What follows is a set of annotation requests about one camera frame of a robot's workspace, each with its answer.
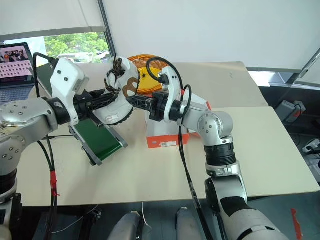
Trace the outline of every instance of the white table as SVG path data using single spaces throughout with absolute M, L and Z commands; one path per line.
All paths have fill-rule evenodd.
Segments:
M 232 116 L 235 153 L 240 161 L 248 196 L 319 191 L 319 185 L 286 129 L 274 110 L 266 106 L 266 101 L 245 68 L 240 63 L 230 63 L 230 66 L 228 63 L 209 65 L 218 65 L 215 68 L 220 69 L 220 77 L 214 78 L 215 81 L 202 77 L 201 84 L 191 82 L 194 77 L 185 77 L 185 72 L 189 70 L 195 74 L 192 66 L 183 68 L 177 64 L 177 67 L 184 83 L 191 83 L 196 94 L 202 92 L 202 97 L 212 107 L 226 107 L 214 108 L 214 111 L 224 111 Z M 102 66 L 85 64 L 82 67 L 91 76 L 88 90 L 102 88 Z M 230 73 L 245 82 L 236 81 L 234 84 L 238 87 L 244 84 L 246 87 L 243 90 L 232 90 L 233 94 L 229 96 L 224 93 L 228 90 L 224 82 L 226 85 L 233 84 L 234 78 Z M 221 96 L 229 99 L 226 100 L 227 106 L 223 106 L 225 101 L 221 101 Z M 135 110 L 127 121 L 115 129 L 129 146 L 103 161 L 102 166 L 89 164 L 87 155 L 80 150 L 81 144 L 76 139 L 65 137 L 52 140 L 57 186 L 61 194 L 58 197 L 59 206 L 191 198 L 178 147 L 148 149 L 142 110 Z M 68 128 L 63 125 L 52 135 L 67 133 Z M 205 152 L 199 138 L 190 138 L 185 146 L 185 156 L 198 197 L 205 198 L 204 182 L 208 176 Z M 18 166 L 18 192 L 22 193 L 24 206 L 49 205 L 49 176 L 44 154 L 38 144 L 34 143 L 23 152 Z

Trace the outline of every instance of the laptop screen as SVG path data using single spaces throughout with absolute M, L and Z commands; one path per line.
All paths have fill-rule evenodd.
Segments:
M 0 46 L 0 88 L 33 86 L 32 55 L 27 43 Z

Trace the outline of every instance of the tree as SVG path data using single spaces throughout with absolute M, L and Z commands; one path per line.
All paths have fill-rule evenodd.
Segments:
M 97 51 L 109 51 L 109 47 L 103 32 L 76 33 L 44 37 L 48 56 L 56 58 L 59 54 L 91 53 L 97 55 Z

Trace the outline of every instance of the floor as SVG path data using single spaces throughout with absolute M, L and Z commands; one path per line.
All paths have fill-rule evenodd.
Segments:
M 313 137 L 299 134 L 291 135 L 299 150 Z M 310 169 L 318 164 L 319 156 L 305 156 Z M 213 217 L 205 200 L 201 201 L 210 229 L 214 230 Z M 263 212 L 290 240 L 297 240 L 291 209 L 296 210 L 296 219 L 300 224 L 303 240 L 320 239 L 320 192 L 265 197 L 249 202 L 252 208 Z M 176 239 L 175 214 L 180 207 L 188 207 L 197 216 L 191 200 L 157 201 L 144 203 L 144 216 L 152 227 L 145 226 L 143 240 L 174 240 Z M 106 240 L 115 224 L 123 215 L 132 210 L 142 211 L 142 204 L 107 204 L 98 206 L 102 210 L 101 218 L 92 227 L 90 239 Z M 41 217 L 34 240 L 43 239 L 46 215 Z M 55 231 L 63 230 L 66 226 L 77 221 L 75 216 L 60 215 Z M 53 240 L 77 240 L 80 232 L 81 220 L 66 230 L 55 233 Z

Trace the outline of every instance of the label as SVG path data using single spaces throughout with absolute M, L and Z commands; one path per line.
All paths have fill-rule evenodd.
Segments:
M 176 146 L 177 145 L 177 141 L 166 141 L 166 142 L 162 142 L 160 143 L 160 146 L 162 148 L 164 147 L 170 147 L 170 146 Z

